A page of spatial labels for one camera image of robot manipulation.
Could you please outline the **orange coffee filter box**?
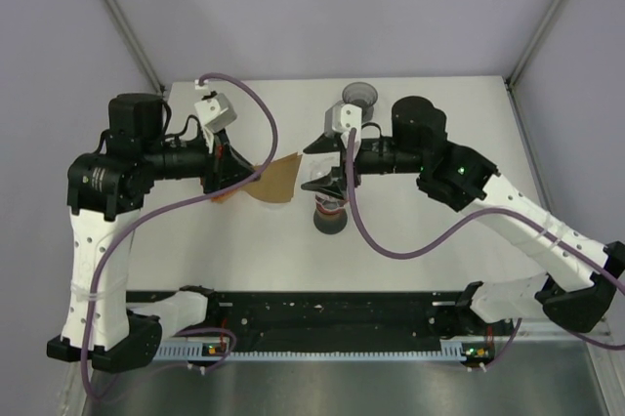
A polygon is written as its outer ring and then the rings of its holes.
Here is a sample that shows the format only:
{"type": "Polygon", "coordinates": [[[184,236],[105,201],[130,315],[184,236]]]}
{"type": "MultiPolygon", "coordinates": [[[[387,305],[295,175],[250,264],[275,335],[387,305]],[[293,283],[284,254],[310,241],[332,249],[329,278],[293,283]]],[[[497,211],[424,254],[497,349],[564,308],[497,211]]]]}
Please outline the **orange coffee filter box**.
{"type": "Polygon", "coordinates": [[[215,196],[215,197],[212,197],[212,198],[210,199],[210,201],[211,201],[212,203],[223,204],[223,203],[225,203],[226,201],[228,201],[228,200],[230,200],[231,198],[233,198],[233,197],[234,197],[236,194],[238,194],[239,192],[241,192],[241,189],[240,189],[240,188],[238,188],[238,189],[234,189],[234,190],[230,190],[230,191],[228,191],[228,192],[226,192],[225,194],[222,194],[222,195],[220,195],[220,196],[215,196]]]}

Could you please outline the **brown paper coffee filter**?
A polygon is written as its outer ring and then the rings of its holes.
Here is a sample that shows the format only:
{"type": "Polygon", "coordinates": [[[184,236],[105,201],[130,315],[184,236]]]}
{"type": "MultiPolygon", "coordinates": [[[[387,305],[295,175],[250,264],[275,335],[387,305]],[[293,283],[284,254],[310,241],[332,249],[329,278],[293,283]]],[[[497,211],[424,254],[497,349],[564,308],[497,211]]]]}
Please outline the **brown paper coffee filter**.
{"type": "Polygon", "coordinates": [[[302,155],[297,152],[274,160],[258,181],[246,185],[242,190],[261,202],[289,203],[294,196],[301,160],[302,155]]]}

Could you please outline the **clear glass dripper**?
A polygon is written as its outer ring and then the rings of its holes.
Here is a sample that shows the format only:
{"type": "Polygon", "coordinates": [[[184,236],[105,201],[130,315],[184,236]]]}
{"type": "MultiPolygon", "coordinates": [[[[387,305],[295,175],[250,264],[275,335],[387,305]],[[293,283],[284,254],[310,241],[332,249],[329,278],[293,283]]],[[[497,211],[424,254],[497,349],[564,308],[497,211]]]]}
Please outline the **clear glass dripper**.
{"type": "Polygon", "coordinates": [[[340,163],[338,153],[308,154],[305,182],[312,182],[328,175],[340,163]]]}

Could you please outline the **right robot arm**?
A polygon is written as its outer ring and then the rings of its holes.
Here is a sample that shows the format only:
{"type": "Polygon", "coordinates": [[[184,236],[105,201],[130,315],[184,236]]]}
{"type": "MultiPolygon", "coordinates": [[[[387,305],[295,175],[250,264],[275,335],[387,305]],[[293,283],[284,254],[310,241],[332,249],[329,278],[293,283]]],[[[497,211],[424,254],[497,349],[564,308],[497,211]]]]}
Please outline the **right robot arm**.
{"type": "Polygon", "coordinates": [[[388,136],[364,138],[367,127],[356,104],[336,104],[325,113],[323,133],[306,154],[337,153],[338,165],[302,188],[345,201],[356,228],[374,251],[394,260],[422,257],[451,235],[478,221],[542,268],[515,281],[469,284],[455,304],[456,322],[479,333],[504,319],[547,318],[585,339],[623,292],[624,245],[603,245],[582,235],[521,193],[497,165],[476,150],[453,143],[446,115],[424,98],[407,96],[392,106],[388,136]],[[406,253],[379,244],[359,214],[355,190],[363,175],[413,174],[417,188],[462,218],[426,246],[406,253]]]}

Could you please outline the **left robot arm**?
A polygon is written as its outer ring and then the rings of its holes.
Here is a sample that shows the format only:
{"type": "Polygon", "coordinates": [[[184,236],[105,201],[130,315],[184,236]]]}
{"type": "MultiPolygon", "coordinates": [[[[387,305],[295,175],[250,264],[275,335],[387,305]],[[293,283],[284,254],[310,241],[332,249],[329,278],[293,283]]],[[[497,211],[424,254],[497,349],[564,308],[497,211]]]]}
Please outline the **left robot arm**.
{"type": "Polygon", "coordinates": [[[211,334],[221,325],[210,292],[185,286],[163,301],[130,311],[126,290],[131,232],[155,182],[199,179],[206,193],[231,187],[254,172],[226,133],[236,114],[222,93],[194,105],[198,126],[190,141],[166,132],[171,108],[151,94],[121,94],[108,104],[105,151],[80,155],[67,172],[73,231],[70,304],[47,355],[66,362],[86,358],[94,369],[119,374],[147,366],[164,339],[192,327],[211,334]]]}

